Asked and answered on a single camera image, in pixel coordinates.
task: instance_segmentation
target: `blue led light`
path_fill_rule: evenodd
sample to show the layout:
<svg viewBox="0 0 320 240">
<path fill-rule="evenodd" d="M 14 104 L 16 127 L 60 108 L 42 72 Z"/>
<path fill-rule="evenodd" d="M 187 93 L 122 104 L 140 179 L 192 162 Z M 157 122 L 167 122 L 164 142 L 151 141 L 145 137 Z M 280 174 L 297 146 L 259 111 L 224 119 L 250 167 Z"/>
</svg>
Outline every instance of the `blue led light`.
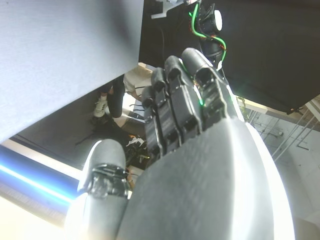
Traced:
<svg viewBox="0 0 320 240">
<path fill-rule="evenodd" d="M 19 180 L 21 180 L 21 181 L 23 181 L 23 182 L 25 182 L 25 183 L 27 183 L 27 184 L 29 184 L 29 185 L 31 185 L 31 186 L 33 186 L 33 187 L 35 187 L 35 188 L 37 188 L 37 189 L 42 190 L 43 192 L 45 192 L 47 194 L 50 194 L 50 195 L 52 195 L 52 196 L 54 196 L 54 197 L 56 197 L 58 199 L 61 199 L 61 200 L 65 201 L 65 202 L 67 202 L 67 203 L 71 203 L 73 201 L 71 198 L 69 198 L 67 196 L 64 196 L 64 195 L 62 195 L 62 194 L 60 194 L 60 193 L 58 193 L 56 191 L 53 191 L 53 190 L 51 190 L 51 189 L 49 189 L 49 188 L 47 188 L 47 187 L 45 187 L 45 186 L 33 181 L 33 180 L 31 180 L 31 179 L 29 179 L 29 178 L 27 178 L 25 176 L 22 176 L 19 173 L 16 173 L 15 171 L 13 171 L 11 169 L 9 169 L 9 168 L 7 168 L 5 166 L 2 166 L 1 164 L 0 164 L 0 170 L 5 172 L 5 173 L 7 173 L 7 174 L 9 174 L 9 175 L 11 175 L 11 176 L 13 176 L 13 177 L 15 177 L 15 178 L 17 178 L 17 179 L 19 179 Z"/>
</svg>

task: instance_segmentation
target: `shoe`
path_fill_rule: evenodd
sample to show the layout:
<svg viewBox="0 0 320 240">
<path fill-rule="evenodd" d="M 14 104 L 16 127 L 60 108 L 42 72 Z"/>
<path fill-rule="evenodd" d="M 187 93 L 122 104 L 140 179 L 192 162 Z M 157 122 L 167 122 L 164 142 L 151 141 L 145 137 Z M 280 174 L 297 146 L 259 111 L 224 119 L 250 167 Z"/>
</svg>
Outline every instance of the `shoe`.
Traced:
<svg viewBox="0 0 320 240">
<path fill-rule="evenodd" d="M 96 118 L 101 118 L 103 115 L 105 115 L 106 106 L 107 106 L 107 97 L 101 96 L 99 98 L 99 101 L 95 104 L 93 116 Z"/>
</svg>

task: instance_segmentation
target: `gray panel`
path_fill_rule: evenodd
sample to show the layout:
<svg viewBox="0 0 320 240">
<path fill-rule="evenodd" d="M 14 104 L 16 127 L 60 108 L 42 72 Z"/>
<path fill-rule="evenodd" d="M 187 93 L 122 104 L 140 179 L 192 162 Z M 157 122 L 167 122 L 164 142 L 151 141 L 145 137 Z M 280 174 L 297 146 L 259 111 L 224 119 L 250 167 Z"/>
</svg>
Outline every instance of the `gray panel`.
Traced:
<svg viewBox="0 0 320 240">
<path fill-rule="evenodd" d="M 0 142 L 138 64 L 143 0 L 0 0 Z"/>
<path fill-rule="evenodd" d="M 238 119 L 223 119 L 138 179 L 119 240 L 274 239 L 265 168 Z"/>
</svg>

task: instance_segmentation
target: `gray robotic hand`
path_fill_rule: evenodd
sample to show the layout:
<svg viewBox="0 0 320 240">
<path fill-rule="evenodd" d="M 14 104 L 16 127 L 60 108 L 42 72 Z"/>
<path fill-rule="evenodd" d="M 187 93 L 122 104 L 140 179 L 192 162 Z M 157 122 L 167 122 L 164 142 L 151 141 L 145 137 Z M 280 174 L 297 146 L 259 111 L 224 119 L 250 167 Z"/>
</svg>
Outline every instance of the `gray robotic hand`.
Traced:
<svg viewBox="0 0 320 240">
<path fill-rule="evenodd" d="M 68 239 L 293 240 L 277 168 L 228 81 L 187 48 L 151 83 L 142 105 L 153 163 L 127 200 L 121 146 L 96 143 L 66 219 Z"/>
</svg>

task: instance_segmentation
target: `black pants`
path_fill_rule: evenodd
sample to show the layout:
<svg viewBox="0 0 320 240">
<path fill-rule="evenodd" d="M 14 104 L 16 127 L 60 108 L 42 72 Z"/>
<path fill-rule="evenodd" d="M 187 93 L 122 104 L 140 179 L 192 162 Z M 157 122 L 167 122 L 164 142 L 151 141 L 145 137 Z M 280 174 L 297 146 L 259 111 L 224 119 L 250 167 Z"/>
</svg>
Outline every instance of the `black pants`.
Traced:
<svg viewBox="0 0 320 240">
<path fill-rule="evenodd" d="M 100 92 L 108 93 L 113 87 L 113 94 L 108 94 L 106 99 L 113 118 L 119 118 L 122 115 L 122 102 L 125 95 L 124 76 L 123 74 L 99 88 Z"/>
</svg>

